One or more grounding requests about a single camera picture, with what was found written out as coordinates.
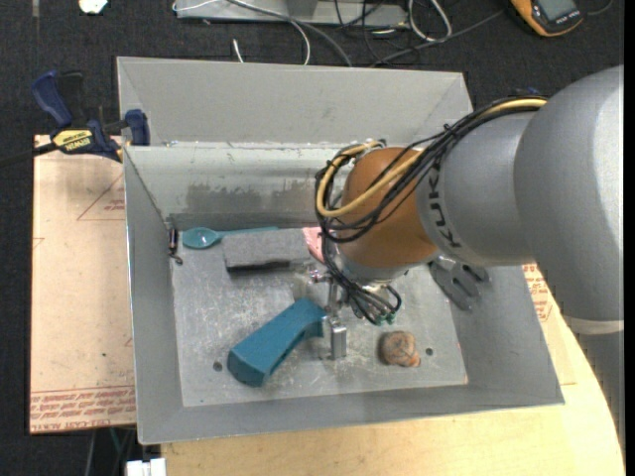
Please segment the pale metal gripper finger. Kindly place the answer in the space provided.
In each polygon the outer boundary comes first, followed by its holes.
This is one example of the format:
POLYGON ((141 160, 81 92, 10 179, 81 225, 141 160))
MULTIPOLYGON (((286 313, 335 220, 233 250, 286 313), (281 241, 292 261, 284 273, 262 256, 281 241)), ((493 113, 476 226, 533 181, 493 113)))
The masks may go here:
POLYGON ((344 358, 347 351, 347 328, 338 317, 331 317, 328 324, 331 358, 333 360, 344 358))

